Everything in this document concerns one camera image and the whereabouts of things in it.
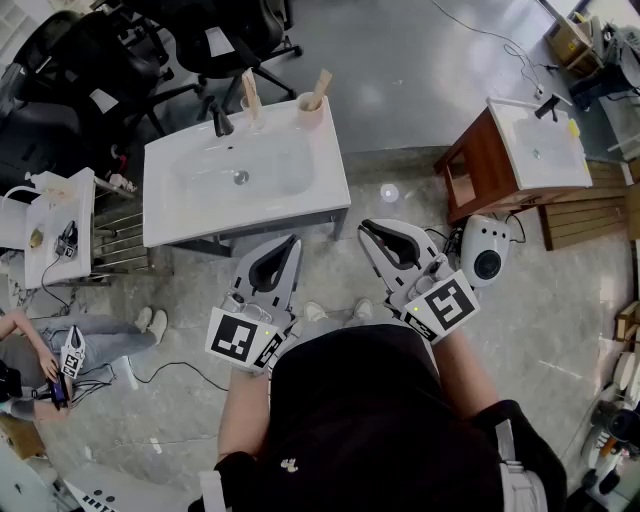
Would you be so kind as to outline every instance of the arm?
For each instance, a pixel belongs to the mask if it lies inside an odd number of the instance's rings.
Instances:
[[[462,419],[470,419],[498,402],[491,379],[471,352],[460,329],[433,347],[442,389]]]
[[[16,329],[20,329],[29,340],[34,350],[38,353],[40,366],[48,378],[55,379],[58,371],[58,362],[42,341],[40,334],[33,328],[27,316],[20,310],[14,309],[0,318],[0,340],[6,338]]]
[[[269,376],[231,370],[218,433],[218,462],[234,452],[256,457],[269,426]]]

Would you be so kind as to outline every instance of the cup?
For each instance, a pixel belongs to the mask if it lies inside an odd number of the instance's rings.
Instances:
[[[240,100],[240,107],[242,108],[242,111],[246,114],[246,116],[249,118],[249,126],[252,129],[260,130],[261,128],[264,127],[264,116],[262,115],[262,105],[260,105],[260,108],[258,110],[258,119],[253,119],[253,117],[251,117],[251,109],[249,108],[249,101],[247,100],[246,96],[243,96],[242,99]]]
[[[315,110],[308,110],[309,100],[312,96],[312,92],[305,92],[298,96],[298,123],[307,129],[318,126],[324,115],[324,98],[320,100],[320,105]]]

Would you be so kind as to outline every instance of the gray floor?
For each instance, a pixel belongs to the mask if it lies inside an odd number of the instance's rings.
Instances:
[[[314,300],[332,316],[346,320],[356,301],[369,297],[378,313],[388,314],[380,305],[384,285],[363,257],[356,227],[367,217],[392,217],[446,230],[444,183],[431,170],[440,152],[401,150],[345,157],[353,205],[337,242],[329,239],[331,225],[299,231],[304,256],[293,298],[296,312]],[[387,182],[400,190],[396,203],[380,198],[380,186]],[[603,363],[613,315],[632,295],[629,244],[620,233],[548,253],[536,211],[520,218],[527,243],[512,244],[504,274],[482,290],[482,312],[464,330],[501,397],[520,403],[577,481],[583,471],[577,453],[585,419],[606,379]],[[203,351],[209,313],[221,303],[237,256],[270,236],[276,235],[239,240],[236,257],[228,260],[174,249],[173,277],[127,278],[110,289],[80,290],[74,309],[128,320],[147,304],[165,309],[169,315],[165,340],[132,357],[137,375],[149,378],[160,365],[183,360],[226,386],[228,365]],[[54,464],[64,474],[86,461],[88,447],[100,463],[197,494],[197,472],[210,469],[216,459],[224,393],[184,367],[168,368],[136,391],[122,371],[118,375],[112,389],[87,398],[66,423],[39,426]],[[384,368],[372,378],[384,379]],[[151,438],[159,441],[162,453],[150,444]]]
[[[513,39],[534,64],[555,62],[542,40],[553,18],[535,0],[441,5],[472,27]],[[333,73],[328,96],[343,153],[451,145],[486,107],[487,96],[538,103],[534,85],[520,74],[522,62],[505,52],[507,41],[467,30],[429,0],[297,0],[294,21],[289,33],[304,55],[265,66],[298,93],[313,89],[322,68]],[[173,53],[172,42],[168,48]],[[166,87],[195,81],[174,58],[169,65],[176,78]],[[545,99],[553,92],[570,98],[575,78],[535,70]],[[533,78],[528,66],[524,72]],[[256,80],[264,104],[282,100],[282,89]],[[211,91],[223,98],[229,82],[212,80]],[[169,105],[165,122],[173,129],[192,125],[198,108],[192,95],[183,96]],[[560,109],[578,121],[586,152],[607,157],[616,141],[600,104],[588,113]]]

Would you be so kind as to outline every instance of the white device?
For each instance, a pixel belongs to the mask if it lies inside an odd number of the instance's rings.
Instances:
[[[175,512],[187,510],[188,494],[137,480],[100,464],[88,463],[64,477],[87,512]]]
[[[85,358],[84,337],[75,325],[69,329],[67,334],[67,341],[60,351],[60,364],[62,366],[62,373],[71,377],[72,379],[78,378],[80,368],[84,364]]]
[[[358,240],[387,286],[385,306],[434,345],[475,315],[480,306],[461,271],[417,226],[366,219]]]
[[[462,235],[460,267],[469,284],[481,288],[493,283],[507,261],[511,228],[496,219],[472,215]]]
[[[405,304],[400,319],[435,345],[480,311],[480,305],[461,270]]]
[[[242,370],[262,373],[290,336],[302,241],[295,235],[265,242],[244,256],[220,308],[211,311],[205,352]]]

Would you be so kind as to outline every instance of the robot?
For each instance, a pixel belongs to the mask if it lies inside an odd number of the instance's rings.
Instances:
[[[479,310],[462,270],[454,271],[427,233],[391,219],[368,219],[358,240],[387,287],[385,306],[435,345]]]
[[[271,240],[244,256],[220,308],[213,308],[205,351],[240,369],[262,373],[276,352],[299,336],[291,295],[300,272],[302,241]]]

